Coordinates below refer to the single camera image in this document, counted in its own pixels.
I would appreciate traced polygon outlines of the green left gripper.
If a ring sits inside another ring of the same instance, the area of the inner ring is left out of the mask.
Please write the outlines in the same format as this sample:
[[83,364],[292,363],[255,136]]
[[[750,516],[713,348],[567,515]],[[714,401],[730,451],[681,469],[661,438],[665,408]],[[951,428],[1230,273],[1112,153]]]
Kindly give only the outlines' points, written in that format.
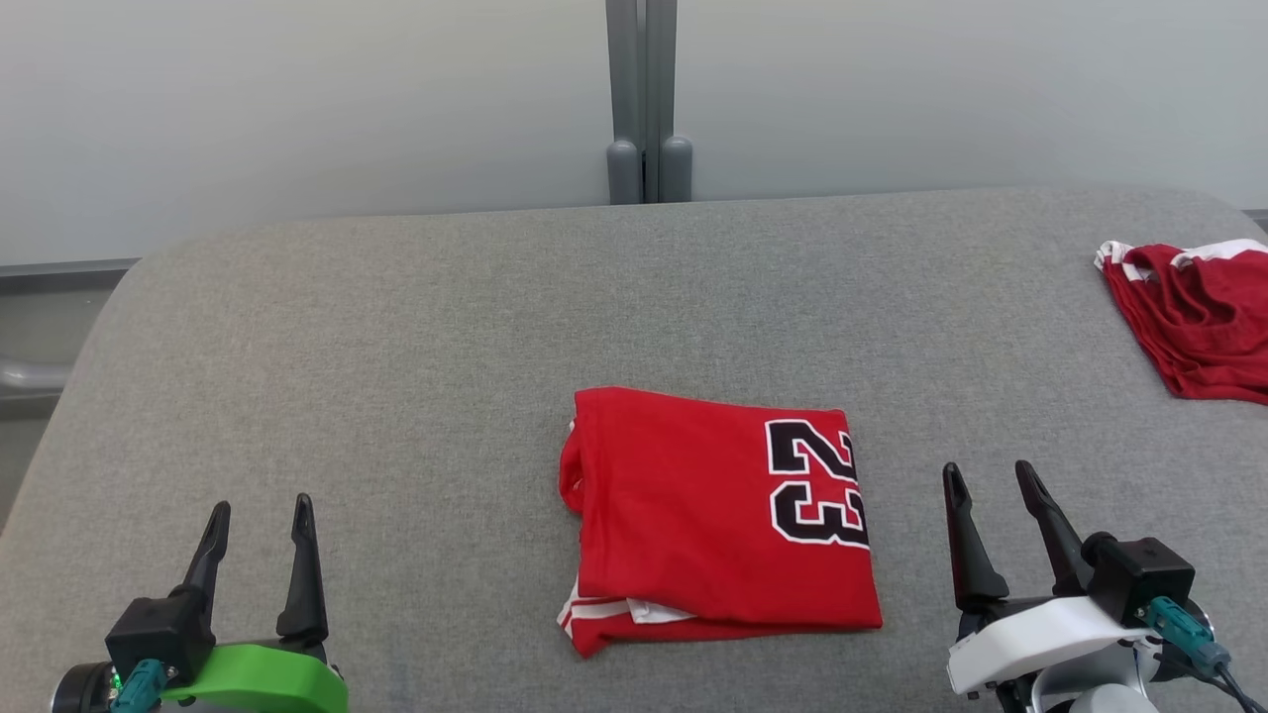
[[[200,603],[202,620],[212,618],[231,518],[228,501],[213,506],[181,584],[181,592],[195,595]],[[308,494],[297,496],[290,542],[294,557],[288,596],[276,617],[276,636],[281,642],[214,647],[190,684],[172,684],[164,690],[158,697],[164,705],[172,704],[183,712],[350,710],[347,684],[330,664],[323,644],[328,637],[328,618],[314,507]]]

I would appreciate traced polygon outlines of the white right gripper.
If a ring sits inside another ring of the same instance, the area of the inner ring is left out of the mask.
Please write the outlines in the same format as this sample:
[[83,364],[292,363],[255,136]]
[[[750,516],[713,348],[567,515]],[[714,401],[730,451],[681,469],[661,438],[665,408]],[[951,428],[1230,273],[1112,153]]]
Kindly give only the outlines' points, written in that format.
[[[1052,572],[1054,596],[1083,596],[1092,568],[1082,556],[1079,537],[1030,461],[1014,462],[1019,496],[1044,540]],[[973,499],[961,469],[942,469],[954,601],[960,612],[975,612],[1009,598],[1006,579],[987,554]],[[1155,647],[1150,629],[1129,629],[1090,598],[1058,598],[1002,618],[948,650],[948,680],[957,695],[984,693],[1014,677],[1036,672],[1037,698],[1083,693],[1104,684],[1121,684],[1137,693],[1155,675]]]

